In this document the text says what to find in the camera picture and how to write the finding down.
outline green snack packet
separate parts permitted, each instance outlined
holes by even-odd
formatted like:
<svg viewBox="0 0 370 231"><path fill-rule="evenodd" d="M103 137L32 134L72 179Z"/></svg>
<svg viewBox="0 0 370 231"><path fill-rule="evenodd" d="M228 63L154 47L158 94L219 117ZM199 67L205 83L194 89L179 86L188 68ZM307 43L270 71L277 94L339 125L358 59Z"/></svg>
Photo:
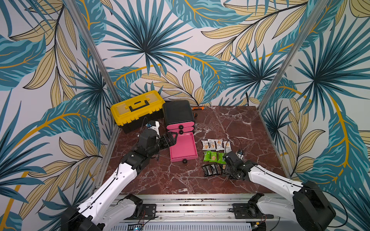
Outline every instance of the green snack packet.
<svg viewBox="0 0 370 231"><path fill-rule="evenodd" d="M218 153L218 161L217 161L217 163L219 163L219 164L226 164L226 162L225 162L225 160L223 158L224 155L226 155L226 153L223 153L223 152L219 152Z"/></svg>
<svg viewBox="0 0 370 231"><path fill-rule="evenodd" d="M211 160L211 151L205 151L203 161L206 162L206 161L210 161L210 160Z"/></svg>
<svg viewBox="0 0 370 231"><path fill-rule="evenodd" d="M217 162L217 152L210 152L210 160L209 162Z"/></svg>

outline toolbox handle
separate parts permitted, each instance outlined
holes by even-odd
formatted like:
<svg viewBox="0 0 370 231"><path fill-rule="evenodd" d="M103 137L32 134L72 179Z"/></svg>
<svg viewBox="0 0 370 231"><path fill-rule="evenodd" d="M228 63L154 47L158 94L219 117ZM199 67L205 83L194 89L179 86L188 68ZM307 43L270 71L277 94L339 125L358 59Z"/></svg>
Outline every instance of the toolbox handle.
<svg viewBox="0 0 370 231"><path fill-rule="evenodd" d="M131 106L129 106L128 108L130 109L130 111L131 112L133 112L133 111L136 111L136 110L138 110L138 109L140 109L140 108L143 108L143 107L146 107L146 106L148 106L149 105L149 102L147 101L147 100L144 100L144 105L143 106L140 106L140 107L138 107L138 108L135 108L135 109L132 109L132 107Z"/></svg>

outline orange tool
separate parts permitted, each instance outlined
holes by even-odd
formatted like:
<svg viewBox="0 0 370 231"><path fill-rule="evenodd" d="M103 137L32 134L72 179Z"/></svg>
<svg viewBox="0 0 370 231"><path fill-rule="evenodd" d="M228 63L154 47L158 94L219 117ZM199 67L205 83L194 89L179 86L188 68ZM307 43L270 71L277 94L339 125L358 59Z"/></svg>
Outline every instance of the orange tool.
<svg viewBox="0 0 370 231"><path fill-rule="evenodd" d="M195 107L195 108L192 108L192 110L204 110L204 107Z"/></svg>

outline yellow toolbox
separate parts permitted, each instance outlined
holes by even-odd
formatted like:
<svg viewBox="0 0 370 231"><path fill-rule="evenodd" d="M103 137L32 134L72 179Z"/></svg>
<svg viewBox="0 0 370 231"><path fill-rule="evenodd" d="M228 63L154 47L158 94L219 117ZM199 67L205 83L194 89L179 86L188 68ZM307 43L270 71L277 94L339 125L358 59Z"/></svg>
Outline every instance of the yellow toolbox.
<svg viewBox="0 0 370 231"><path fill-rule="evenodd" d="M111 112L116 124L129 133L141 127L145 117L148 121L162 118L164 103L157 91L150 91L112 105Z"/></svg>

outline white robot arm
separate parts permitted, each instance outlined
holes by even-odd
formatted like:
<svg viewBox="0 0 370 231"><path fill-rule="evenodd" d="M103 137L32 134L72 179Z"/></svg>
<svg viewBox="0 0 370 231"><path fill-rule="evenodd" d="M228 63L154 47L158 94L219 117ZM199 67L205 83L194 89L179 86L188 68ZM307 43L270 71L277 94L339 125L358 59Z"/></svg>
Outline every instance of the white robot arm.
<svg viewBox="0 0 370 231"><path fill-rule="evenodd" d="M142 200L128 195L106 213L119 193L143 170L150 158L160 150L176 144L177 134L168 132L159 137L153 129L145 129L132 151L121 160L106 182L76 209L62 214L61 231L108 231L120 221L139 217ZM256 194L248 202L249 216L273 214L298 222L306 231L324 231L336 213L319 187L313 182L302 184L270 172L252 162L243 162L234 152L225 156L229 173L237 178L261 184L286 200Z"/></svg>

